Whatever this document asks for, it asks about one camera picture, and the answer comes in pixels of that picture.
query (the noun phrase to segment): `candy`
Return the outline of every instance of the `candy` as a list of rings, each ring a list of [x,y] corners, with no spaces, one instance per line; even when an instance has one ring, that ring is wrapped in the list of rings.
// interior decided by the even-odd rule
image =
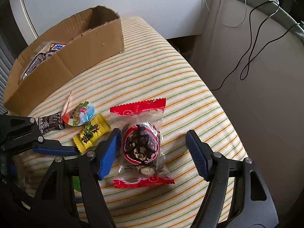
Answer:
[[[51,44],[49,51],[45,54],[46,59],[48,59],[52,54],[54,54],[56,51],[62,49],[65,46],[65,44]]]
[[[61,119],[61,112],[44,116],[38,117],[38,127],[42,134],[48,133],[49,131],[53,130],[62,130],[64,129],[64,123]]]
[[[45,54],[43,52],[39,53],[35,56],[35,58],[31,61],[31,63],[26,68],[25,72],[22,75],[22,79],[27,77],[38,65],[45,60]]]
[[[154,184],[174,184],[161,152],[159,128],[166,99],[147,100],[110,108],[122,129],[122,159],[115,188],[138,188]]]
[[[62,120],[71,126],[81,126],[85,122],[90,121],[94,114],[94,106],[86,101],[80,103],[73,110],[65,113],[62,116]]]
[[[106,119],[98,114],[88,124],[81,133],[73,137],[73,140],[81,153],[94,146],[94,143],[105,133],[110,131],[110,125]]]

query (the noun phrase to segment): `red candy wrapper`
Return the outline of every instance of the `red candy wrapper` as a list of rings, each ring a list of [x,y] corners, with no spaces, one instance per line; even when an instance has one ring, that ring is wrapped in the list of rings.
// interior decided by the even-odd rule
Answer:
[[[115,188],[174,184],[162,153],[162,126],[166,99],[146,100],[110,108],[122,131],[122,160],[114,177]]]

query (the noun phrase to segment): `brown candy wrapper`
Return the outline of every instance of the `brown candy wrapper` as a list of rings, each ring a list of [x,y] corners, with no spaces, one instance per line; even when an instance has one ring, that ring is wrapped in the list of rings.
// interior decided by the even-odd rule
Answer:
[[[38,127],[42,134],[48,133],[53,130],[62,130],[64,129],[64,123],[61,119],[61,112],[44,116],[38,117]]]
[[[106,119],[98,114],[88,124],[81,133],[73,136],[73,140],[81,153],[94,146],[94,143],[105,133],[110,132],[110,125]]]

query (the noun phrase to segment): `nut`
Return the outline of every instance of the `nut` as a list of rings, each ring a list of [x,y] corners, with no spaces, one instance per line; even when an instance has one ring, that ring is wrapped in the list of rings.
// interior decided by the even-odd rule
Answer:
[[[152,176],[154,175],[154,169],[150,167],[145,167],[140,169],[140,172],[146,176]]]
[[[145,168],[145,166],[144,166],[144,165],[137,165],[137,166],[136,166],[136,169],[137,169],[138,171],[140,171],[142,168]]]

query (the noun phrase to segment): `gray shutter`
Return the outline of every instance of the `gray shutter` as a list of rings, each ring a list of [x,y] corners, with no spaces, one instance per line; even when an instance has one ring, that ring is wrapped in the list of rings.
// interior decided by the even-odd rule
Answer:
[[[3,94],[6,87],[6,82],[14,63],[14,58],[7,49],[0,35],[0,114],[7,112],[3,104]]]

